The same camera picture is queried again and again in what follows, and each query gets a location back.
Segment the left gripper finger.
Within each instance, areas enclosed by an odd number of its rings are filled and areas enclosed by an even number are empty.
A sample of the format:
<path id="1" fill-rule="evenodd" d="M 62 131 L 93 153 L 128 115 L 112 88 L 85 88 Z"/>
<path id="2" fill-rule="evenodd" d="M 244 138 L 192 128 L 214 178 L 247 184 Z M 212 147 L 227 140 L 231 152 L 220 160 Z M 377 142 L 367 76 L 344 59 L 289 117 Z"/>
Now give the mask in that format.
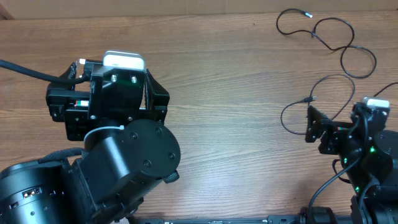
<path id="1" fill-rule="evenodd" d="M 148 110 L 166 110 L 170 101 L 169 92 L 145 70 L 145 106 Z"/>
<path id="2" fill-rule="evenodd" d="M 76 85 L 90 80 L 90 75 L 83 72 L 81 76 L 77 75 L 78 64 L 71 63 L 67 70 L 58 77 L 58 81 L 50 82 L 47 86 L 47 93 L 52 90 L 68 90 L 75 91 Z"/>

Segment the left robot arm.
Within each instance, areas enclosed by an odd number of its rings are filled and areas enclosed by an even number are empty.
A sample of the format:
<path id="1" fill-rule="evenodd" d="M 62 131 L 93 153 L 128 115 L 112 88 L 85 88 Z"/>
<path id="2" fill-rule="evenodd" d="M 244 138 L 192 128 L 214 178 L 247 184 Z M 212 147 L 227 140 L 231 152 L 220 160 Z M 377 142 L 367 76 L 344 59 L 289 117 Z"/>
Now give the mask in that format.
<path id="1" fill-rule="evenodd" d="M 169 93 L 146 68 L 88 60 L 59 77 L 11 62 L 48 82 L 52 119 L 81 141 L 1 172 L 2 223 L 111 223 L 134 213 L 161 182 L 178 179 L 178 141 L 165 127 Z"/>

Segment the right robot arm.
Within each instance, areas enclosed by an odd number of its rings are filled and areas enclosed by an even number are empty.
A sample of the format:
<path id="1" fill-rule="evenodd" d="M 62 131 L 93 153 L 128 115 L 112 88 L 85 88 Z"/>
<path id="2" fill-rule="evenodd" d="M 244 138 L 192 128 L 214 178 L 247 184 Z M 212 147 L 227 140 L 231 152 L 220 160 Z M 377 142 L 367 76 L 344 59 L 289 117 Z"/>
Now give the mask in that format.
<path id="1" fill-rule="evenodd" d="M 397 223 L 397 132 L 386 129 L 390 109 L 356 103 L 351 122 L 333 121 L 307 109 L 306 142 L 320 140 L 322 154 L 337 155 L 354 188 L 350 223 Z"/>

